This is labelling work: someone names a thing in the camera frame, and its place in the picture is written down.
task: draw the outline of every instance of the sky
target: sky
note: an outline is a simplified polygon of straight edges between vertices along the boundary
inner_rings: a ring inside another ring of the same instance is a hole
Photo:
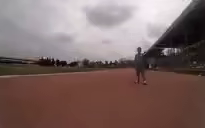
[[[190,0],[0,0],[0,56],[131,58]]]

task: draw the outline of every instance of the man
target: man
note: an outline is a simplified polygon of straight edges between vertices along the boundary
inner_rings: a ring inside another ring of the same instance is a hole
[[[146,77],[145,77],[145,70],[146,70],[146,67],[145,67],[145,60],[143,58],[143,55],[142,55],[142,48],[141,47],[138,47],[137,48],[137,54],[135,55],[135,70],[136,70],[136,75],[137,75],[137,80],[135,81],[135,83],[140,83],[140,74],[142,76],[142,79],[143,79],[143,84],[144,85],[147,85],[146,83]]]

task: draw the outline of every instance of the red track surface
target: red track surface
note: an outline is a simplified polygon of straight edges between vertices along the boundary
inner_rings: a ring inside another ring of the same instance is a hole
[[[205,77],[132,69],[0,78],[0,128],[205,128]]]

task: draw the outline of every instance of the grass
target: grass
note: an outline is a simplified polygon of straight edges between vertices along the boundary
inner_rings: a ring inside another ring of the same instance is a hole
[[[103,70],[103,69],[104,68],[41,67],[37,65],[0,65],[0,76],[67,73],[67,72],[89,72],[89,71]]]

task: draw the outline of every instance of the pants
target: pants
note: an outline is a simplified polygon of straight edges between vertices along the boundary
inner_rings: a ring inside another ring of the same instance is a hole
[[[140,74],[142,76],[143,80],[146,80],[146,76],[145,76],[145,69],[144,68],[136,68],[136,75],[138,77],[140,77]]]

